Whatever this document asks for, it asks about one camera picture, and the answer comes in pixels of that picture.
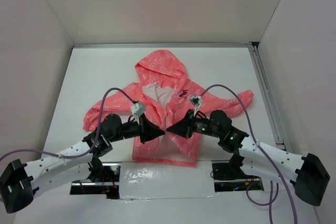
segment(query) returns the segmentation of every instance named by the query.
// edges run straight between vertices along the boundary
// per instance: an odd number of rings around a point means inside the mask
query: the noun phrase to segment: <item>white wall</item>
[[[46,0],[75,44],[260,41],[279,0]]]
[[[296,152],[317,154],[331,180],[316,212],[336,212],[336,0],[280,0],[259,52]]]
[[[0,0],[0,156],[43,147],[70,51],[44,0]],[[11,160],[34,156],[6,158],[0,174]],[[2,224],[13,217],[0,205]]]

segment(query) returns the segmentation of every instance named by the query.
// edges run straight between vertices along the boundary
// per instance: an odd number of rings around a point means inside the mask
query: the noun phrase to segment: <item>white tabletop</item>
[[[87,132],[82,130],[85,113],[110,87],[123,88],[138,82],[135,64],[158,48],[75,48],[58,98],[44,150],[57,152],[81,140]],[[247,48],[165,48],[174,53],[186,66],[188,77],[203,87],[220,83],[237,93],[251,89],[254,99],[248,108],[256,137],[275,145],[265,104],[261,95],[253,63]],[[220,98],[232,98],[221,88],[211,93]],[[242,114],[233,119],[233,125],[249,132]],[[101,158],[103,162],[131,162],[132,141],[113,144],[113,151]],[[218,140],[204,137],[201,140],[199,161],[228,160]],[[192,183],[188,167],[185,180]],[[166,183],[169,191],[178,183]],[[207,183],[204,190],[213,186]],[[20,211],[15,224],[21,223],[269,223],[265,207],[250,203],[244,192],[209,194],[211,197],[108,200],[104,195],[69,195],[70,184],[51,190],[27,208]],[[267,200],[268,193],[254,191],[256,199]],[[299,223],[317,224],[313,207],[295,197]],[[274,203],[275,223],[291,223],[292,213],[286,192],[280,191]]]

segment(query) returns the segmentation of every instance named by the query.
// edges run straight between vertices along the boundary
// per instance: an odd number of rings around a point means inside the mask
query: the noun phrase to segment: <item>rectangular opening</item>
[[[103,163],[103,171],[95,182],[74,181],[70,195],[105,194],[108,199],[119,199],[120,163]]]
[[[214,179],[215,191],[246,191],[263,190],[259,177],[245,175],[238,167],[230,165],[229,161],[216,161],[212,163],[211,177]]]

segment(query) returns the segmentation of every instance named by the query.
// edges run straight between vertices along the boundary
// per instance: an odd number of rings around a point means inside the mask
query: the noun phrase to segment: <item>hood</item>
[[[165,49],[150,53],[136,64],[135,69],[140,80],[145,79],[145,74],[154,72],[177,79],[185,76],[184,64],[172,52]]]

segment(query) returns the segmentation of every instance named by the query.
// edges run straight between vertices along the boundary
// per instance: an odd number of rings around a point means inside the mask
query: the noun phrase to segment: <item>wire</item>
[[[234,191],[237,191],[237,190],[240,189],[242,186],[238,186],[238,187],[234,188]]]
[[[271,181],[271,193],[269,194],[269,207],[268,207],[268,215],[269,215],[269,223],[273,224],[272,219],[272,197],[273,197],[273,181]]]
[[[82,182],[80,180],[77,180],[77,182],[79,183],[80,188],[82,189],[82,193],[85,194],[85,190],[84,190],[84,186],[83,186]]]
[[[127,122],[130,123],[130,122],[134,122],[134,121],[135,121],[134,116],[133,116],[133,115],[130,115],[130,116],[128,117]]]
[[[100,104],[100,110],[99,110],[99,115],[98,115],[98,125],[97,125],[97,130],[96,130],[96,137],[94,138],[94,142],[92,144],[92,146],[90,147],[90,149],[88,149],[86,152],[79,154],[79,155],[74,155],[74,156],[62,156],[62,158],[68,158],[68,159],[73,159],[73,158],[77,158],[77,157],[83,157],[86,154],[90,153],[94,147],[96,146],[96,143],[98,141],[98,137],[99,137],[99,131],[100,131],[100,124],[101,124],[101,118],[102,118],[102,113],[103,113],[103,106],[105,103],[105,99],[107,97],[107,95],[112,91],[112,90],[117,90],[120,91],[121,93],[123,93],[132,103],[135,103],[135,101],[128,95],[125,93],[125,91],[123,91],[122,89],[119,88],[110,88],[108,91],[105,92],[103,99],[101,100],[101,104]],[[52,157],[59,157],[58,154],[55,153],[51,153],[51,152],[46,152],[46,151],[41,151],[38,149],[18,149],[18,150],[14,150],[11,152],[8,152],[6,154],[4,154],[2,157],[0,157],[0,162],[6,158],[7,156],[10,156],[14,153],[19,153],[19,152],[35,152],[35,153],[41,153],[41,154],[45,154],[45,155],[49,155]]]
[[[204,119],[206,119],[206,115],[202,112],[202,111],[197,111],[196,112],[196,115],[198,115],[200,118],[204,118]]]
[[[236,95],[235,92],[233,92],[230,88],[224,86],[224,85],[221,85],[221,84],[214,84],[214,85],[211,85],[210,87],[208,87],[207,89],[205,89],[202,94],[201,94],[201,97],[211,88],[213,87],[222,87],[226,90],[228,90],[230,93],[232,93],[235,98],[238,100],[238,102],[240,103],[241,107],[243,108],[244,112],[245,112],[245,115],[246,115],[246,119],[247,119],[247,123],[248,123],[248,127],[250,129],[250,133],[251,133],[251,137],[253,139],[253,141],[255,142],[255,144],[257,143],[257,140],[254,136],[254,133],[253,133],[253,129],[252,129],[252,124],[251,124],[251,120],[250,120],[250,117],[247,113],[247,110],[243,104],[243,102],[241,101],[241,99],[238,97],[238,95]],[[267,159],[270,161],[270,163],[272,164],[272,166],[274,167],[274,169],[277,171],[278,175],[280,176],[281,178],[281,181],[282,183],[284,184],[284,187],[286,189],[286,192],[288,194],[288,198],[289,198],[289,201],[290,201],[290,204],[291,204],[291,207],[292,207],[292,211],[293,211],[293,217],[294,217],[294,224],[297,224],[298,223],[298,215],[297,215],[297,212],[296,212],[296,208],[295,208],[295,203],[294,203],[294,200],[293,200],[293,197],[292,197],[292,194],[290,192],[290,189],[288,187],[288,184],[283,176],[283,174],[281,173],[279,167],[276,165],[276,163],[273,161],[273,159],[265,152],[265,150],[260,146],[258,145],[258,148],[261,150],[261,152],[267,157]]]
[[[101,183],[101,192],[104,192],[104,180],[105,180],[105,174],[103,174],[103,181]]]
[[[226,182],[222,182],[221,183],[221,186],[222,187],[225,187],[225,188],[228,188],[228,189],[233,189],[233,190],[236,190],[238,188],[241,188],[243,186],[246,186],[245,182],[240,182],[240,183],[234,183],[233,182],[230,182],[230,181],[226,181]]]
[[[249,177],[248,177],[248,175],[246,175],[246,180],[247,181],[249,181],[249,182],[252,182],[252,181],[254,181],[254,176],[252,177],[252,178],[250,178],[251,180],[249,180]]]
[[[216,177],[216,178],[214,178],[214,172],[213,172],[213,171],[210,173],[210,177],[213,178],[213,179],[215,179],[215,180],[229,181],[229,180],[228,180],[227,178],[225,178],[225,177]]]
[[[108,174],[108,173],[104,173],[104,174],[107,175],[110,178],[110,180],[112,181],[113,187],[115,187],[116,185],[114,184],[114,181],[113,181],[112,177],[110,176],[110,174]]]
[[[255,184],[257,184],[257,183],[259,183],[259,181],[255,181],[255,182],[253,182],[253,183],[251,183],[251,184],[248,185],[248,187],[246,188],[246,196],[247,196],[247,198],[248,198],[250,201],[252,201],[254,204],[258,205],[258,206],[262,206],[262,207],[264,207],[264,206],[269,206],[269,202],[267,202],[267,203],[258,203],[258,202],[256,202],[256,201],[254,201],[254,200],[250,197],[250,195],[248,194],[248,191],[250,190],[250,187],[253,186],[253,185],[255,185]],[[277,199],[278,194],[279,194],[279,184],[277,183],[277,189],[276,189],[274,198],[271,200],[272,203]]]

